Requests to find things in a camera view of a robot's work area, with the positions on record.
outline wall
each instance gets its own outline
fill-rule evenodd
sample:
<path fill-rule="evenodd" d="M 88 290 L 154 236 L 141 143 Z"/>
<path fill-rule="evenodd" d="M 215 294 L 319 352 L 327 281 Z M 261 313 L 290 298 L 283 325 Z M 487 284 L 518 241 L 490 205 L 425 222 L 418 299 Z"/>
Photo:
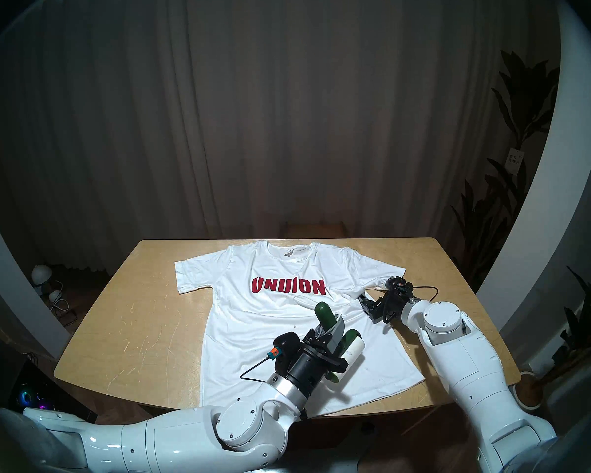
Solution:
<path fill-rule="evenodd" d="M 0 334 L 50 358 L 61 355 L 70 337 L 24 277 L 1 235 Z"/>
<path fill-rule="evenodd" d="M 43 262 L 20 209 L 16 206 L 0 160 L 0 234 L 22 272 L 30 277 L 36 264 Z"/>
<path fill-rule="evenodd" d="M 558 2 L 561 71 L 543 156 L 503 250 L 478 292 L 515 360 L 530 358 L 582 295 L 567 264 L 591 280 L 591 35 Z"/>

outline t-shirt sleeve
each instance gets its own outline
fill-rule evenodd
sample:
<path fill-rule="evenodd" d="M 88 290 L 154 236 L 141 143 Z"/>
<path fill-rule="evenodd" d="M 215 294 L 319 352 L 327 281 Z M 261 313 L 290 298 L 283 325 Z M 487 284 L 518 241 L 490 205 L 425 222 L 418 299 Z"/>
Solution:
<path fill-rule="evenodd" d="M 214 286 L 225 273 L 232 259 L 232 247 L 204 254 L 201 256 L 177 261 L 175 277 L 180 294 L 206 286 Z"/>
<path fill-rule="evenodd" d="M 404 267 L 392 266 L 371 257 L 364 256 L 354 249 L 345 248 L 345 262 L 348 274 L 357 288 L 385 290 L 385 282 L 390 276 L 402 276 Z"/>

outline tag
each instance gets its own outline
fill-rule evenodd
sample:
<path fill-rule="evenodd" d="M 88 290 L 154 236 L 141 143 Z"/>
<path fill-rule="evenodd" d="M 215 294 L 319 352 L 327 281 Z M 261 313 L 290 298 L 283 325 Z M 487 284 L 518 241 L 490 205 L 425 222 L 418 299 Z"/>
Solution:
<path fill-rule="evenodd" d="M 523 161 L 523 151 L 519 151 L 517 149 L 510 149 L 510 153 L 508 154 L 508 159 L 505 162 L 505 170 L 508 171 L 510 174 L 516 175 L 519 172 L 519 166 L 521 166 L 521 161 Z"/>

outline black cable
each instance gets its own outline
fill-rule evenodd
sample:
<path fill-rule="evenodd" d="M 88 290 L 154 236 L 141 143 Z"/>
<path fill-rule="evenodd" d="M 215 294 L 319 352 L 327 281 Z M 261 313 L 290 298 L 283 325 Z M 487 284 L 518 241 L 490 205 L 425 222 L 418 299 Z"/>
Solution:
<path fill-rule="evenodd" d="M 244 374 L 242 374 L 241 376 L 239 376 L 240 379 L 242 380 L 247 380 L 249 382 L 259 382 L 259 383 L 265 383 L 264 380 L 257 380 L 256 378 L 244 378 L 245 375 L 247 375 L 251 370 L 253 370 L 254 368 L 257 368 L 258 366 L 262 365 L 265 361 L 267 361 L 269 359 L 269 356 L 267 356 L 265 359 L 263 359 L 261 362 L 257 363 L 256 365 L 252 366 L 249 370 L 247 370 Z"/>
<path fill-rule="evenodd" d="M 69 325 L 72 325 L 73 323 L 77 322 L 77 319 L 79 318 L 79 316 L 77 315 L 77 312 L 75 312 L 72 308 L 69 308 L 66 313 L 72 312 L 74 314 L 74 318 L 68 323 L 62 323 L 61 318 L 65 315 L 65 313 L 64 314 L 58 313 L 58 311 L 60 311 L 60 310 L 61 310 L 61 308 L 54 306 L 51 309 L 51 312 L 55 315 L 55 317 L 57 318 L 59 323 L 61 323 L 62 326 L 68 327 Z"/>
<path fill-rule="evenodd" d="M 414 288 L 432 288 L 435 290 L 435 295 L 431 297 L 430 302 L 434 301 L 434 298 L 438 296 L 438 289 L 435 286 L 414 286 Z"/>

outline floor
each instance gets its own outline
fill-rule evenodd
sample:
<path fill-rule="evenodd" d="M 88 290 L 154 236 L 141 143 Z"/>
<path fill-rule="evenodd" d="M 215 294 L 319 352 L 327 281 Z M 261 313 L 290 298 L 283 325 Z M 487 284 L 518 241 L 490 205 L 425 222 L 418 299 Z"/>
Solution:
<path fill-rule="evenodd" d="M 64 298 L 76 312 L 66 326 L 74 333 L 110 277 L 103 272 L 53 267 L 53 278 L 64 284 Z M 74 315 L 61 317 L 69 323 Z M 98 414 L 97 424 L 131 424 L 158 415 L 160 410 L 86 390 L 53 376 L 55 364 L 39 358 L 38 366 L 64 390 Z M 360 473 L 476 471 L 476 439 L 455 405 L 366 418 L 311 419 L 289 431 L 287 450 L 330 448 L 354 427 L 373 424 L 376 439 L 359 463 Z"/>

